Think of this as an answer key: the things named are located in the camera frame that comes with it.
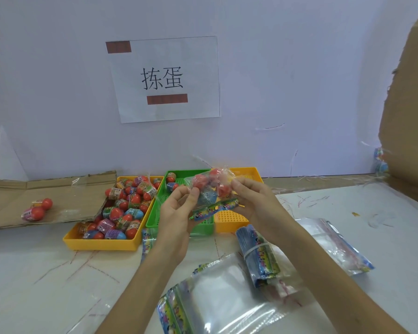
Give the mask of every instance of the white table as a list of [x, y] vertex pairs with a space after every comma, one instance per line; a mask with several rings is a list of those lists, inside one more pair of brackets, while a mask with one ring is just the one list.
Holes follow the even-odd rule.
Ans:
[[[356, 277], [358, 284], [408, 331], [418, 333], [417, 202], [376, 183], [278, 198], [295, 218], [330, 220], [376, 267]], [[141, 249], [76, 253], [62, 242], [71, 227], [0, 230], [0, 334], [92, 333], [127, 286], [139, 266]], [[199, 264], [238, 250], [231, 234], [192, 240], [165, 291]], [[262, 333], [282, 333], [282, 329], [334, 333], [317, 303], [296, 310]], [[146, 333], [161, 332], [155, 312]]]

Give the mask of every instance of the green tray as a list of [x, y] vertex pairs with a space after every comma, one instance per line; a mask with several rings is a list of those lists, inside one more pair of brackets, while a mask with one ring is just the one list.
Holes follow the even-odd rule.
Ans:
[[[196, 174], [209, 171], [210, 169], [202, 169], [202, 170], [170, 170], [167, 171], [166, 174], [169, 172], [173, 172], [176, 174], [176, 183], [179, 185], [184, 184], [184, 178], [192, 177]], [[164, 175], [164, 180], [161, 183], [160, 188], [158, 189], [158, 197], [155, 199], [153, 203], [152, 210], [150, 211], [149, 218], [147, 219], [146, 228], [155, 228], [158, 227], [158, 223], [160, 222], [160, 208], [161, 204], [166, 201], [166, 199], [170, 196], [170, 193], [166, 190], [166, 174]], [[191, 234], [199, 234], [199, 235], [207, 235], [210, 236], [213, 234], [214, 230], [214, 222], [213, 216], [200, 224], [196, 225]]]

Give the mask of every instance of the hand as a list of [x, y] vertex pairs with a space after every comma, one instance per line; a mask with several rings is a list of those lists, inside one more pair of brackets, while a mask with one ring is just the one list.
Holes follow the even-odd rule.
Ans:
[[272, 244], [279, 243], [279, 234], [294, 219], [280, 205], [280, 202], [268, 185], [255, 180], [240, 177], [232, 181], [232, 188], [237, 192], [240, 205], [233, 209], [241, 214]]
[[189, 220], [200, 191], [194, 187], [179, 186], [161, 206], [158, 238], [155, 247], [162, 246], [162, 252], [170, 255], [174, 265], [178, 265], [186, 256], [189, 236], [197, 224]]

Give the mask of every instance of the yellow basket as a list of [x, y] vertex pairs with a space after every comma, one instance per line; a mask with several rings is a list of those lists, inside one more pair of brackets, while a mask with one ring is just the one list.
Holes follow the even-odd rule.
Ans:
[[[116, 179], [116, 182], [119, 182], [121, 179], [134, 180], [137, 176], [121, 176]], [[163, 176], [150, 176], [150, 181], [153, 179], [161, 178]], [[141, 230], [145, 227], [147, 219], [149, 218], [150, 211], [152, 210], [153, 203], [155, 198], [152, 200], [149, 209], [141, 220], [141, 226], [133, 239], [129, 240], [118, 240], [118, 239], [83, 239], [82, 234], [78, 233], [79, 223], [74, 225], [74, 227], [64, 236], [63, 241], [68, 248], [73, 251], [136, 251], [138, 246], [142, 242], [142, 232]]]
[[[246, 177], [263, 182], [262, 177], [255, 167], [232, 167], [231, 171], [236, 177]], [[234, 233], [240, 227], [249, 224], [248, 219], [242, 215], [232, 211], [221, 211], [214, 215], [215, 232], [217, 233]]]

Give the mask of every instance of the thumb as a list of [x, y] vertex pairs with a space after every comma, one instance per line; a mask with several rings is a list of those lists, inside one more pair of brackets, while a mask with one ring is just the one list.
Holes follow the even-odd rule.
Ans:
[[188, 215], [194, 209], [199, 195], [200, 190], [197, 187], [194, 187], [192, 190], [190, 190], [189, 196], [187, 197], [183, 206], [180, 207], [180, 210], [183, 210], [186, 215]]
[[232, 188], [234, 189], [237, 194], [249, 200], [250, 202], [255, 202], [257, 198], [260, 196], [258, 192], [252, 191], [251, 189], [244, 186], [242, 183], [240, 183], [237, 179], [232, 180]]

